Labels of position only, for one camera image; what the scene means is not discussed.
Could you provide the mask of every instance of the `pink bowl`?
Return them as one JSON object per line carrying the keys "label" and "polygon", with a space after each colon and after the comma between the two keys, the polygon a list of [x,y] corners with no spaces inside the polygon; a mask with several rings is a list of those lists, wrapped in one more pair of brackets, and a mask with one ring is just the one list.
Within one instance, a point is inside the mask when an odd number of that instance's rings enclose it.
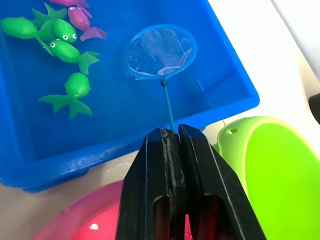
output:
{"label": "pink bowl", "polygon": [[[123,181],[80,198],[46,224],[33,240],[114,240]],[[185,240],[192,240],[188,216]]]}

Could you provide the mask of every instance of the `white surface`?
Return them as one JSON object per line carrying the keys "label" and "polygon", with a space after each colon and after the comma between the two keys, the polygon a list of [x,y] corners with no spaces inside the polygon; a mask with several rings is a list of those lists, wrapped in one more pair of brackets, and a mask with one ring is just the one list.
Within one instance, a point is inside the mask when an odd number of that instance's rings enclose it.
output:
{"label": "white surface", "polygon": [[271,1],[320,80],[320,1]]}
{"label": "white surface", "polygon": [[[260,95],[259,107],[226,122],[243,116],[275,116],[296,126],[315,147],[320,146],[320,127],[308,110],[301,81],[302,73],[308,79],[315,76],[272,3],[269,0],[210,0],[210,3]],[[301,72],[298,63],[304,67]],[[218,122],[205,130],[212,143],[222,127],[223,123]],[[0,186],[0,239],[30,240],[67,205],[123,178],[135,155],[107,162],[84,177],[40,194]]]}

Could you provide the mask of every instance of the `purple toy fish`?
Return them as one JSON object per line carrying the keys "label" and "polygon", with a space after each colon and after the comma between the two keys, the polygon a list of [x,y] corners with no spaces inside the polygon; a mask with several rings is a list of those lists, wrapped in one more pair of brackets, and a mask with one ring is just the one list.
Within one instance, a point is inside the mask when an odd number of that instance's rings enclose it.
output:
{"label": "purple toy fish", "polygon": [[90,27],[90,21],[87,15],[80,7],[71,6],[68,8],[70,23],[77,29],[84,31],[80,40],[84,41],[91,38],[106,39],[107,33],[98,27]]}
{"label": "purple toy fish", "polygon": [[77,7],[81,8],[85,12],[85,14],[87,14],[90,18],[92,18],[92,15],[90,14],[90,12],[85,10],[85,8],[90,8],[90,5],[87,3],[86,0],[49,0],[49,2],[53,4],[67,6],[67,7],[76,5]]}

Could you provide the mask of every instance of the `green bowl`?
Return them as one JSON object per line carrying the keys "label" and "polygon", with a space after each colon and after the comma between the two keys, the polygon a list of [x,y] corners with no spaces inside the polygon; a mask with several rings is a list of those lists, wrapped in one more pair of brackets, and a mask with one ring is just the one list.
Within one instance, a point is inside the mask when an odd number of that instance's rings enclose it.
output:
{"label": "green bowl", "polygon": [[273,117],[241,118],[214,148],[237,173],[268,240],[320,239],[319,156],[296,129]]}

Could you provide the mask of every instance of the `blue plastic tub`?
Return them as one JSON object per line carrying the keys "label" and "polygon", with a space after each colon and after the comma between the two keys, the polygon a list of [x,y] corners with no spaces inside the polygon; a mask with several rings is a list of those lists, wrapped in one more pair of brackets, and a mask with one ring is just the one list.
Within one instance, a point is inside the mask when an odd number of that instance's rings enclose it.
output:
{"label": "blue plastic tub", "polygon": [[[81,99],[92,109],[91,117],[78,114],[69,120],[68,108],[53,114],[52,106],[38,102],[45,95],[64,94],[64,83],[79,71],[76,64],[50,56],[35,39],[0,32],[0,182],[6,186],[42,191],[139,149],[154,128],[169,128],[160,83],[128,77],[124,61],[126,44],[152,25],[185,28],[198,44],[194,62],[168,81],[176,125],[200,129],[259,104],[207,0],[88,2],[91,25],[108,33],[107,40],[74,44],[81,53],[101,53],[89,69],[91,91]],[[0,19],[33,19],[31,8],[46,13],[42,1],[1,0]]]}

